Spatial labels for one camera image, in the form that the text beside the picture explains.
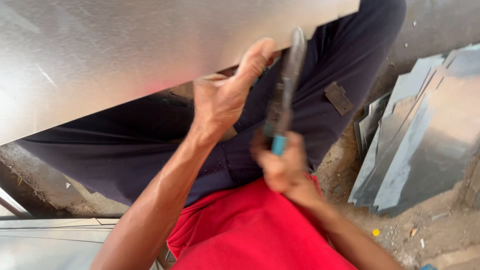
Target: dark trousers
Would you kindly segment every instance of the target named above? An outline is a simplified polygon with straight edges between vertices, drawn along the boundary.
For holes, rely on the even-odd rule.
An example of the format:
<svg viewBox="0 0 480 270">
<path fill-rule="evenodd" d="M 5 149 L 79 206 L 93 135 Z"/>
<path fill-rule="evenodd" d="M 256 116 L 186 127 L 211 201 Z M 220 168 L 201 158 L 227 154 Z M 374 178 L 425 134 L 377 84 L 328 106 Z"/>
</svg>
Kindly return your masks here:
<svg viewBox="0 0 480 270">
<path fill-rule="evenodd" d="M 291 129 L 304 136 L 310 172 L 346 128 L 372 86 L 397 36 L 405 0 L 362 0 L 358 13 L 318 27 L 308 42 L 292 107 Z M 186 205 L 218 190 L 262 176 L 249 153 L 253 131 L 264 123 L 279 67 L 253 87 L 234 125 L 238 135 L 215 146 L 198 173 Z M 344 116 L 324 94 L 333 81 L 354 108 Z M 178 147 L 194 111 L 154 97 L 141 98 L 20 139 L 17 143 L 63 174 L 131 205 Z"/>
</svg>

